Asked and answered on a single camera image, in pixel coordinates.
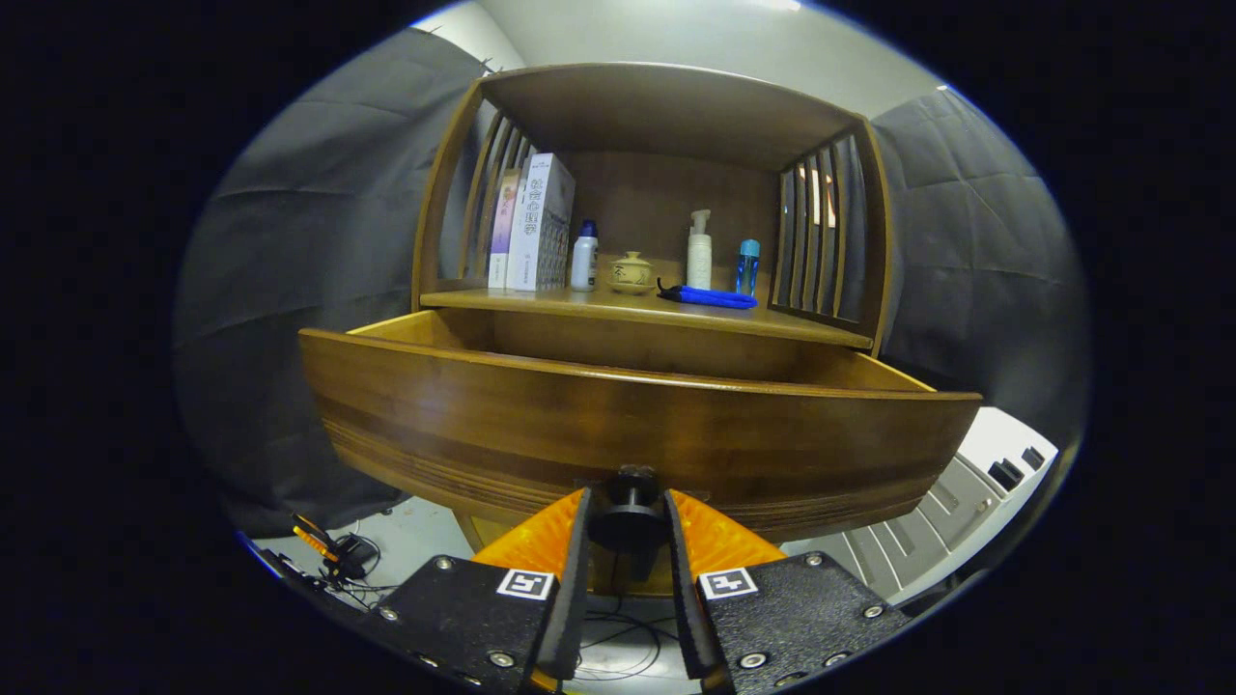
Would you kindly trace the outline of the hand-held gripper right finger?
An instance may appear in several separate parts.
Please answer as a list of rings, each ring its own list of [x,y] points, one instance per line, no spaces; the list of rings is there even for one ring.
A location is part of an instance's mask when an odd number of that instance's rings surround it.
[[[680,491],[662,511],[677,638],[706,694],[803,694],[910,625],[822,552],[789,555]]]

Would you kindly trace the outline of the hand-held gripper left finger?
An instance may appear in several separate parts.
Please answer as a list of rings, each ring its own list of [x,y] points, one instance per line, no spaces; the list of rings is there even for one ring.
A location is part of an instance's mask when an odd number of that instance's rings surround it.
[[[557,694],[576,673],[593,502],[578,488],[472,559],[436,555],[372,611],[381,644],[459,694]]]

